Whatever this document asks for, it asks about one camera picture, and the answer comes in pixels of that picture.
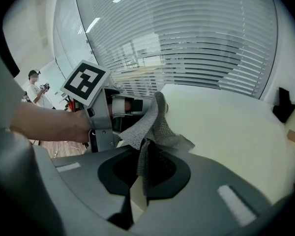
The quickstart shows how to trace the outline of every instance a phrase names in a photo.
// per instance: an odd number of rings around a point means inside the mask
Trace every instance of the gray cloth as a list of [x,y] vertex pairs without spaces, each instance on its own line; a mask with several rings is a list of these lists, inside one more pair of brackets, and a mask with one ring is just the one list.
[[150,187],[148,146],[151,141],[159,145],[189,151],[195,145],[182,135],[176,135],[165,120],[167,104],[161,92],[156,92],[146,114],[119,136],[133,148],[140,150],[137,175],[144,178],[144,193]]

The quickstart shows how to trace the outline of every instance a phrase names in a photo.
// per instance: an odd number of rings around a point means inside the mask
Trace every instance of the white table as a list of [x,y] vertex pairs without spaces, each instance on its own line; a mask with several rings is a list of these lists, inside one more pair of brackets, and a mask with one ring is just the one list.
[[292,192],[295,155],[266,102],[223,90],[165,85],[169,127],[258,188],[271,203]]

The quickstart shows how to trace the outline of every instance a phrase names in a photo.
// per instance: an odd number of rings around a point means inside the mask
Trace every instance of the white shirt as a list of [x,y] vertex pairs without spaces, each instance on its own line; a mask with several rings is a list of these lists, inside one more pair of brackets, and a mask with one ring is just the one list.
[[[37,95],[39,94],[40,89],[38,88],[38,86],[29,84],[28,87],[26,88],[26,92],[28,93],[28,96],[31,102],[34,102],[34,99],[37,98]],[[37,101],[37,106],[43,107],[43,108],[49,108],[49,109],[53,108],[53,105],[50,103],[50,101],[44,94],[42,94],[39,100]]]

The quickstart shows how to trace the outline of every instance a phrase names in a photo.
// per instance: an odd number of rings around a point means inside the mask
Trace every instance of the camera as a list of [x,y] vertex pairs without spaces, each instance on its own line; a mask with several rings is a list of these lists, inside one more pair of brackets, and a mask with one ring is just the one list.
[[41,89],[41,90],[42,90],[42,89],[45,89],[46,91],[48,91],[48,90],[49,90],[49,88],[50,88],[50,86],[49,86],[49,83],[48,83],[48,82],[46,82],[46,84],[44,84],[44,85],[40,85],[39,87],[40,87],[40,89]]

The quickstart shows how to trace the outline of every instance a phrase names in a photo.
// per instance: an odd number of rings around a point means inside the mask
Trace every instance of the window blinds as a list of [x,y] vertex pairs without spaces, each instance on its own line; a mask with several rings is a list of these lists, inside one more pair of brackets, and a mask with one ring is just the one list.
[[97,64],[88,44],[75,0],[57,0],[55,26],[55,57],[62,71],[68,71],[69,69],[72,71],[82,59]]
[[151,97],[172,83],[259,98],[266,86],[273,0],[76,1],[98,62],[128,94]]

